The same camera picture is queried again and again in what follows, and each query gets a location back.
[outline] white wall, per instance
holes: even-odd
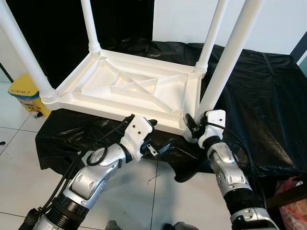
[[[155,0],[154,41],[203,43],[218,0]],[[229,0],[215,44],[225,46],[244,0]],[[307,30],[307,0],[266,0],[245,49],[290,54]]]
[[[9,73],[10,77],[15,80],[21,74],[27,73],[24,64],[18,57],[14,47],[8,40],[2,27],[0,26],[0,63]]]

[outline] black curtain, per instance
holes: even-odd
[[[92,0],[102,48],[127,37],[152,40],[154,0]],[[80,0],[7,0],[52,87],[56,88],[88,54]]]

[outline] plastic bag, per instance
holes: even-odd
[[[290,177],[287,181],[278,181],[276,194],[287,191],[301,182],[293,181],[296,177]],[[279,208],[287,230],[307,230],[307,199],[296,201]]]
[[[104,48],[193,66],[202,46],[128,38]],[[201,83],[201,97],[223,49],[214,45],[208,72]],[[259,176],[306,174],[306,88],[306,77],[289,55],[242,51],[215,109],[226,111],[226,127],[245,144]],[[63,174],[77,152],[91,146],[117,124],[118,121],[75,111],[52,111],[36,136],[41,169],[51,168]],[[114,133],[108,144],[116,143],[122,134]],[[160,160],[173,167],[177,181],[185,181],[197,172],[212,172],[206,154],[197,144],[159,130],[151,138],[158,144],[176,138],[175,147]],[[224,132],[224,141],[238,156],[242,169],[248,171],[248,159],[237,140]]]

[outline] wire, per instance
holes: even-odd
[[[250,165],[250,169],[251,169],[251,174],[252,174],[252,178],[254,180],[253,184],[254,184],[254,190],[255,190],[255,193],[257,194],[258,193],[258,190],[257,190],[257,186],[256,184],[258,185],[259,189],[260,189],[260,194],[262,196],[262,199],[263,199],[263,206],[265,207],[265,209],[267,208],[267,205],[266,205],[266,199],[265,199],[265,194],[264,194],[264,191],[263,191],[263,188],[262,188],[262,185],[258,179],[258,174],[257,174],[257,171],[256,171],[256,166],[254,164],[254,161],[249,153],[249,151],[247,150],[247,148],[245,147],[245,145],[243,144],[243,142],[241,141],[241,139],[231,130],[229,130],[228,128],[225,128],[223,126],[220,126],[220,125],[217,125],[217,124],[214,124],[214,123],[210,123],[210,122],[205,122],[205,125],[209,125],[209,126],[215,126],[217,128],[221,128],[225,131],[227,131],[228,133],[230,133],[232,136],[234,136],[237,140],[238,140],[238,144],[241,146],[241,148],[243,149],[243,151],[245,152],[247,158],[248,158],[248,161],[249,161],[249,165]]]
[[[115,127],[114,129],[112,129],[111,131],[109,131],[107,134],[105,134],[100,140],[96,141],[90,148],[87,148],[86,150],[82,151],[78,158],[76,160],[74,160],[69,168],[67,169],[67,171],[65,172],[65,174],[62,176],[61,180],[59,181],[57,187],[55,188],[55,190],[53,191],[53,193],[51,194],[50,198],[48,199],[48,201],[44,204],[44,206],[42,208],[40,208],[40,210],[35,214],[36,216],[41,216],[43,214],[45,214],[48,210],[51,209],[52,204],[50,205],[50,203],[52,202],[52,200],[54,199],[55,195],[57,194],[59,188],[61,187],[61,185],[63,184],[65,178],[66,181],[61,189],[61,191],[59,192],[58,196],[62,195],[63,191],[65,190],[65,188],[67,187],[70,179],[72,178],[72,174],[75,170],[75,168],[77,167],[78,163],[80,162],[80,160],[86,155],[86,153],[96,144],[102,142],[103,139],[105,139],[107,136],[109,136],[111,133],[113,133],[115,130],[119,129],[121,126],[123,126],[125,123],[127,123],[128,121],[131,121],[134,118],[134,115],[128,116],[126,117],[123,121],[120,122],[120,124]]]
[[[90,154],[90,155],[87,157],[87,159],[86,159],[87,165],[88,165],[88,166],[96,166],[96,165],[99,165],[99,164],[105,159],[106,154],[107,154],[107,147],[105,147],[105,150],[104,150],[104,152],[103,152],[101,158],[99,158],[99,160],[96,161],[95,163],[91,163],[91,157],[92,157],[93,153]]]

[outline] yellow bin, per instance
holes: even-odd
[[[19,76],[9,87],[8,93],[17,98],[27,111],[41,112],[44,116],[51,113],[42,103],[39,91],[29,74]]]

